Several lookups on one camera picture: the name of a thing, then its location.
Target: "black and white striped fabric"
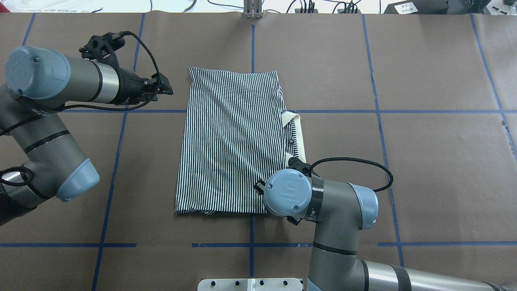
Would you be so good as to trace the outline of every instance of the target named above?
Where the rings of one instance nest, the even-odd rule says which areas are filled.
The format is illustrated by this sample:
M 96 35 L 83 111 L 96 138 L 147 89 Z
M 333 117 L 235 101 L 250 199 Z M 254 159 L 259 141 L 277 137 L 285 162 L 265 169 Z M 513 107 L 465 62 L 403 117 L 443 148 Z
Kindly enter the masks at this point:
M 305 160 L 299 116 L 286 110 L 276 71 L 190 68 L 192 86 L 176 212 L 266 213 L 254 183 Z

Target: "black cable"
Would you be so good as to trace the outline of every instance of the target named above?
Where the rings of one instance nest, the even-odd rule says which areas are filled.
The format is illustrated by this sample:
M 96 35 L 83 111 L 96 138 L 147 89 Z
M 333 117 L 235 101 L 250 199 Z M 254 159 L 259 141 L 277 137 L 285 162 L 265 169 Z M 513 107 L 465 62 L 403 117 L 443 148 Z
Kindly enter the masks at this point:
M 18 122 L 17 124 L 15 124 L 15 125 L 13 125 L 13 126 L 11 126 L 11 127 L 8 127 L 8 128 L 6 128 L 6 129 L 4 129 L 4 130 L 0 131 L 0 136 L 2 136 L 2 135 L 4 135 L 4 134 L 6 134 L 6 133 L 10 132 L 11 130 L 13 130 L 13 129 L 17 128 L 17 127 L 20 127 L 20 126 L 22 126 L 22 125 L 24 125 L 24 124 L 26 124 L 26 123 L 29 123 L 29 122 L 31 122 L 31 121 L 34 121 L 34 120 L 36 120 L 36 119 L 40 119 L 40 116 L 39 116 L 39 115 L 34 115 L 34 116 L 32 116 L 32 117 L 27 118 L 26 120 L 20 121 L 20 122 Z
M 214 5 L 218 5 L 218 6 L 227 6 L 227 7 L 235 7 L 235 8 L 241 8 L 241 9 L 244 9 L 244 7 L 239 7 L 239 6 L 234 6 L 234 5 L 228 5 L 228 4 L 217 4 L 217 3 L 214 3 L 210 0 L 207 0 L 209 3 L 211 4 L 214 4 Z
M 378 168 L 381 168 L 382 170 L 384 170 L 384 172 L 386 172 L 386 174 L 388 174 L 388 184 L 379 189 L 375 189 L 373 192 L 380 192 L 382 190 L 386 190 L 386 189 L 390 188 L 391 185 L 393 184 L 393 174 L 385 166 L 383 166 L 379 163 L 376 163 L 376 162 L 369 161 L 367 159 L 355 158 L 355 157 L 328 157 L 328 158 L 320 159 L 319 161 L 316 161 L 314 164 L 312 164 L 309 167 L 309 177 L 312 176 L 312 169 L 314 169 L 314 167 L 316 167 L 317 165 L 319 165 L 321 163 L 333 162 L 333 161 L 358 162 L 358 163 L 372 165 L 372 166 L 375 166 L 375 167 L 378 167 Z
M 345 5 L 345 9 L 346 9 L 346 2 L 343 2 L 343 1 L 339 1 L 335 6 L 334 6 L 334 10 L 332 10 L 332 14 L 334 14 L 334 12 L 336 11 L 336 9 L 338 8 L 338 6 L 343 3 Z
M 27 177 L 27 180 L 24 179 L 23 182 L 11 182 L 11 181 L 7 181 L 2 178 L 3 175 L 5 175 L 7 173 L 12 173 L 12 172 L 20 172 L 20 173 L 24 172 L 25 176 Z M 23 166 L 12 167 L 12 168 L 8 168 L 8 169 L 0 171 L 0 183 L 9 185 L 9 186 L 14 186 L 14 187 L 25 186 L 25 185 L 30 184 L 33 179 L 34 179 L 34 173 L 31 171 L 31 169 L 29 169 L 27 167 L 23 167 Z
M 153 56 L 153 54 L 151 53 L 149 48 L 145 45 L 145 43 L 140 39 L 140 37 L 138 37 L 138 35 L 130 32 L 130 31 L 124 31 L 124 32 L 120 32 L 120 33 L 122 36 L 131 35 L 132 37 L 134 37 L 142 45 L 142 47 L 147 52 L 147 54 L 149 54 L 149 57 L 151 58 L 151 61 L 153 62 L 153 65 L 156 70 L 157 86 L 155 87 L 155 91 L 154 91 L 154 95 L 153 95 L 153 96 L 156 96 L 156 94 L 158 93 L 158 87 L 160 86 L 162 81 L 160 78 L 160 70 L 158 69 L 158 65 L 156 64 L 155 57 Z M 145 105 L 149 104 L 149 102 L 151 102 L 150 99 L 146 100 L 145 102 L 143 102 L 140 105 L 128 107 L 128 108 L 109 108 L 109 107 L 100 107 L 100 106 L 95 106 L 95 105 L 76 104 L 76 105 L 63 106 L 62 108 L 60 108 L 60 110 L 66 110 L 66 109 L 72 109 L 72 108 L 89 108 L 89 109 L 98 109 L 98 110 L 106 110 L 106 111 L 130 111 L 130 110 L 135 110 L 135 109 L 144 107 Z
M 294 2 L 296 2 L 296 0 L 293 0 L 291 2 L 291 4 L 289 4 L 289 7 L 287 8 L 287 11 L 285 13 L 289 13 L 289 9 L 291 8 L 291 6 L 294 4 Z
M 197 2 L 197 0 L 192 1 L 192 4 L 190 4 L 189 7 L 187 7 L 185 10 L 183 10 L 183 12 L 190 11 L 190 9 L 194 8 L 194 5 L 195 5 L 196 2 Z

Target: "white label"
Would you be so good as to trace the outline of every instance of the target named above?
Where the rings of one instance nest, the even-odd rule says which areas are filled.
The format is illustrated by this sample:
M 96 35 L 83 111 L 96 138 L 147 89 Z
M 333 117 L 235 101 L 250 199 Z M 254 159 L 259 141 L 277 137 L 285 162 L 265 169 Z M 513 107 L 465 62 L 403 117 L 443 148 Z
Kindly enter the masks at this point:
M 409 14 L 418 12 L 418 9 L 415 7 L 415 4 L 413 4 L 413 2 L 395 5 L 395 9 L 399 14 Z

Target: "white mounting plate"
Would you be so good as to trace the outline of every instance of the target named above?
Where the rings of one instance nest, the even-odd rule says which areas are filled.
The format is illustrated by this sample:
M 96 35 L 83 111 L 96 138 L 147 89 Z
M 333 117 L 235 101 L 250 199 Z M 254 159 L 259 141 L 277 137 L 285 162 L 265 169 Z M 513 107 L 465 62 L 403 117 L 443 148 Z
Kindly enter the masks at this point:
M 204 279 L 199 282 L 197 291 L 303 291 L 303 284 L 296 278 Z

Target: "metal bracket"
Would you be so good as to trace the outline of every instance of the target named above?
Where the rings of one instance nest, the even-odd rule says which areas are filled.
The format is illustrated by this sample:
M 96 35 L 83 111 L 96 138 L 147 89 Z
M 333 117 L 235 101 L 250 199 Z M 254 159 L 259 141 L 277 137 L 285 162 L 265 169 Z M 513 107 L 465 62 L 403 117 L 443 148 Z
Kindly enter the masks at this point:
M 262 18 L 262 0 L 244 0 L 244 18 Z
M 303 291 L 303 280 L 295 278 L 204 279 L 197 291 Z

